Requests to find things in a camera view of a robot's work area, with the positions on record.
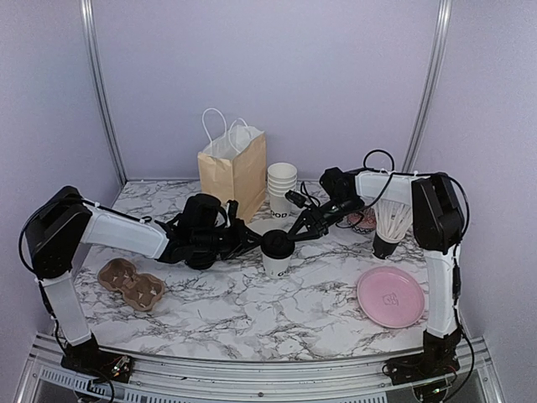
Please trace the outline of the black coffee cup lid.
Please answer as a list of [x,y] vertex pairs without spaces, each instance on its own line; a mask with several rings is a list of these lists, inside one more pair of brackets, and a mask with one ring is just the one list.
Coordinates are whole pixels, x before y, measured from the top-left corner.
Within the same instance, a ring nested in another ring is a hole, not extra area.
[[295,242],[284,230],[273,229],[262,236],[260,248],[271,259],[287,259],[295,251]]

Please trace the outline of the white paper coffee cup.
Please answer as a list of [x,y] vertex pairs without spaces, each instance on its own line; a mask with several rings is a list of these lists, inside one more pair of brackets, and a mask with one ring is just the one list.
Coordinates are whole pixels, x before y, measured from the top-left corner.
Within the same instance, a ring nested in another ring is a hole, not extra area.
[[264,273],[271,279],[278,279],[288,273],[291,254],[271,257],[268,254],[263,254],[263,269]]

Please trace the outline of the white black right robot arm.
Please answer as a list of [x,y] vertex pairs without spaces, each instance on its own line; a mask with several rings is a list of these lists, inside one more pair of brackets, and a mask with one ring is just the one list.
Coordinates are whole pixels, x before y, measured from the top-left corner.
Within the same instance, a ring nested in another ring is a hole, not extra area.
[[429,283],[429,316],[423,352],[389,359],[384,372],[393,384],[434,378],[457,371],[456,347],[463,331],[457,306],[461,290],[459,245],[467,230],[456,182],[443,172],[398,173],[361,168],[330,168],[320,178],[329,200],[320,205],[304,191],[285,198],[302,212],[288,232],[296,242],[321,238],[330,226],[353,212],[372,208],[377,229],[373,253],[388,257],[406,233],[422,248]]

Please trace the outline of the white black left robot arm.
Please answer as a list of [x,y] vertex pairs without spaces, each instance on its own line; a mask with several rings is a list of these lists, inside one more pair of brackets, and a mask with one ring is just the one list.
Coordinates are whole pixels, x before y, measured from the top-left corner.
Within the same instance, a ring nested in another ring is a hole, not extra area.
[[66,344],[62,364],[112,377],[128,371],[130,358],[100,349],[89,328],[71,276],[82,244],[140,254],[164,264],[186,263],[196,270],[233,259],[259,246],[261,237],[237,217],[237,201],[224,207],[204,193],[188,198],[168,222],[136,218],[82,197],[73,186],[60,189],[23,225],[18,253],[38,285],[45,309],[61,328]]

